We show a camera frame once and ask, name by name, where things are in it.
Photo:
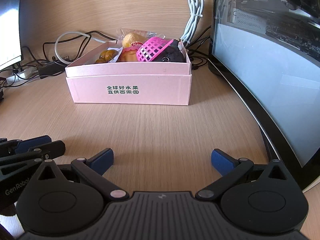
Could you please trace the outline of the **packaged brown candies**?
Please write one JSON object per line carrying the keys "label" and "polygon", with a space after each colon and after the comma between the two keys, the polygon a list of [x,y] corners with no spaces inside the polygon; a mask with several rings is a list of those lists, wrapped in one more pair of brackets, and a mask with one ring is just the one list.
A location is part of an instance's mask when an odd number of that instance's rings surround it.
{"label": "packaged brown candies", "polygon": [[122,48],[108,48],[100,53],[95,63],[116,63],[121,55]]}

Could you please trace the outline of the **packaged yellow pastry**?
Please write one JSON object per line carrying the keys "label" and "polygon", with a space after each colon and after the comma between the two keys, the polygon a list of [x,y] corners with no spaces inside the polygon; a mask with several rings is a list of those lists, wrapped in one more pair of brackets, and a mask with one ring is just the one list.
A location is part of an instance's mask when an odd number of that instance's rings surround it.
{"label": "packaged yellow pastry", "polygon": [[123,48],[140,47],[151,37],[157,36],[157,33],[137,29],[118,29],[118,43]]}

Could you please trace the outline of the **packaged bread bun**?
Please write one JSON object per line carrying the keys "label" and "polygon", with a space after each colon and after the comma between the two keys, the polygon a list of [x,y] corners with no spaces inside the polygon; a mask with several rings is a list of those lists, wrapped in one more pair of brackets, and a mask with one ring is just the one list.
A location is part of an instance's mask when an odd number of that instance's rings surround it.
{"label": "packaged bread bun", "polygon": [[139,48],[137,46],[123,48],[117,61],[118,62],[137,62],[138,59],[137,59],[136,53],[138,49]]}

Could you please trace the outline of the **white power strip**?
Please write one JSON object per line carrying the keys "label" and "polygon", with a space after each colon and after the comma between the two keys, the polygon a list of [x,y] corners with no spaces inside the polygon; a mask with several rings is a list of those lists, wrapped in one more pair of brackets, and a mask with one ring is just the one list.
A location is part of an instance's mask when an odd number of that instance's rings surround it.
{"label": "white power strip", "polygon": [[27,81],[32,77],[35,77],[36,74],[37,74],[36,67],[27,67],[24,70],[17,73],[13,73],[11,76],[7,77],[6,82],[8,85],[12,85],[20,81]]}

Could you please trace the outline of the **black power adapter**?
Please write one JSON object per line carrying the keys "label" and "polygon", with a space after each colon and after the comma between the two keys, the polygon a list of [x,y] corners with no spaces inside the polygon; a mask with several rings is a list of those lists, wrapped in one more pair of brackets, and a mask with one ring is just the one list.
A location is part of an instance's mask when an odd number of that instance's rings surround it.
{"label": "black power adapter", "polygon": [[57,76],[65,71],[65,67],[66,65],[62,63],[49,62],[38,68],[38,76],[40,79]]}

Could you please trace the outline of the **computer monitor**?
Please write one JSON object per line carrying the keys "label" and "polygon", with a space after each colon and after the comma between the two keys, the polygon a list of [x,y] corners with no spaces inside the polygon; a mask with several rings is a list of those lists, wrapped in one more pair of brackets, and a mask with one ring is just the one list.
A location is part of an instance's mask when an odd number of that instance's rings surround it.
{"label": "computer monitor", "polygon": [[20,0],[1,0],[1,70],[22,60],[19,9]]}

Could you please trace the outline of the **pink cardboard box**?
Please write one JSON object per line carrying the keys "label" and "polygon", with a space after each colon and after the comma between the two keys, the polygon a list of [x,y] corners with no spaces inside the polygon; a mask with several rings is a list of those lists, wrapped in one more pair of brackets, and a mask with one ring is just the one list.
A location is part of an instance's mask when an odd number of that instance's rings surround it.
{"label": "pink cardboard box", "polygon": [[106,42],[66,68],[66,81],[75,103],[127,103],[188,105],[191,90],[191,61],[183,44],[185,58],[177,62],[116,62],[95,60],[106,49],[119,49]]}

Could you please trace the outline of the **black round object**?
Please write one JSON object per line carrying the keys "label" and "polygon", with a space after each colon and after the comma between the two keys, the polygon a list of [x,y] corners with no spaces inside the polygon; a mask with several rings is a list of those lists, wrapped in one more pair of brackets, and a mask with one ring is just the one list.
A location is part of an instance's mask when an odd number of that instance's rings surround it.
{"label": "black round object", "polygon": [[165,48],[160,54],[158,54],[153,62],[178,62],[185,63],[185,58],[178,47],[179,41],[173,40],[173,42]]}

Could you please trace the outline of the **pink plastic basket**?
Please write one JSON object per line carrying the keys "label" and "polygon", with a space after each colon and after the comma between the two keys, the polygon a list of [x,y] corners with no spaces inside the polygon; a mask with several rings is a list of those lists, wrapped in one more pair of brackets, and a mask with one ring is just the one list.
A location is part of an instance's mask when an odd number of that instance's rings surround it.
{"label": "pink plastic basket", "polygon": [[151,37],[142,44],[136,52],[136,57],[139,62],[151,62],[160,53],[172,44],[173,40],[165,40],[160,37]]}

